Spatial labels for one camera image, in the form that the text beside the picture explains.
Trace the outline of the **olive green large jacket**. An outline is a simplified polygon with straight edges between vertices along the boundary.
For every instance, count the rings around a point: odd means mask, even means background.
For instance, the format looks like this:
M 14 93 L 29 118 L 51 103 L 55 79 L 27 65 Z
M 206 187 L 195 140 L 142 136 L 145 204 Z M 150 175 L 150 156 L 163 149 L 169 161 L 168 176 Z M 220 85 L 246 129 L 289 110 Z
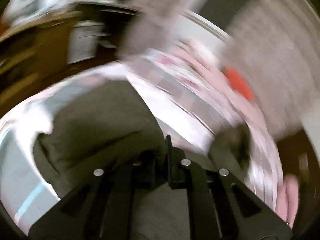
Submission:
M 166 180 L 135 196 L 130 239 L 191 239 L 187 192 L 168 182 L 167 145 L 155 117 L 126 81 L 108 81 L 55 116 L 53 131 L 33 146 L 37 168 L 60 200 L 103 167 L 144 152 L 167 162 Z

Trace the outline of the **dark wooden cabinet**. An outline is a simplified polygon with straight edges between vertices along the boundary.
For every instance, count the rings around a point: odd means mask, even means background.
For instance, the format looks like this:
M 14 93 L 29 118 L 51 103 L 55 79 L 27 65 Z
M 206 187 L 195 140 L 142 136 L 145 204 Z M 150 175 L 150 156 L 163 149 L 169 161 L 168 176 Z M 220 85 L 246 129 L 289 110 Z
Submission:
M 276 142 L 283 173 L 299 181 L 299 207 L 293 233 L 302 235 L 319 222 L 319 163 L 315 150 L 301 129 Z

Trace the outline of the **pastel checked bed sheet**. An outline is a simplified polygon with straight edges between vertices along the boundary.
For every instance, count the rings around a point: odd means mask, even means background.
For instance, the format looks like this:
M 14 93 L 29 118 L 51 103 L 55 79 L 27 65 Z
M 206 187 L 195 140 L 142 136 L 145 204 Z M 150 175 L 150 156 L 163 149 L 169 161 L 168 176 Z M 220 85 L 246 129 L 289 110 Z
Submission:
M 126 80 L 140 94 L 173 144 L 206 155 L 211 140 L 245 123 L 251 135 L 245 184 L 275 209 L 283 171 L 277 147 L 255 102 L 234 91 L 215 57 L 181 46 L 150 50 L 130 61 L 111 62 L 66 78 L 25 99 L 1 118 L 1 202 L 15 226 L 27 233 L 59 198 L 37 169 L 36 136 L 51 133 L 55 114 L 76 97 L 111 80 Z

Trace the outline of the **orange pillow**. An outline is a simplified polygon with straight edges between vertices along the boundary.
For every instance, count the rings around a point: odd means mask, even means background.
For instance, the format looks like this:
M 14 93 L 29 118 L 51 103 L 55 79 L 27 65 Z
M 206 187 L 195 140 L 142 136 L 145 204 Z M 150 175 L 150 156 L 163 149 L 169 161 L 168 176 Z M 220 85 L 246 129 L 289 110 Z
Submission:
M 223 68 L 222 73 L 227 78 L 231 88 L 240 93 L 248 101 L 255 97 L 246 80 L 233 68 Z

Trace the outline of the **wooden bedside furniture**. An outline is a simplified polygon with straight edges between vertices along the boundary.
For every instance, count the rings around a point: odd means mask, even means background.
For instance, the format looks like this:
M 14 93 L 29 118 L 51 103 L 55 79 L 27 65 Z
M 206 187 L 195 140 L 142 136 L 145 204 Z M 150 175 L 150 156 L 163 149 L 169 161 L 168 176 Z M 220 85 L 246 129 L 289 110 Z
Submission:
M 1 35 L 1 116 L 23 100 L 81 71 L 116 59 L 133 10 L 80 3 Z

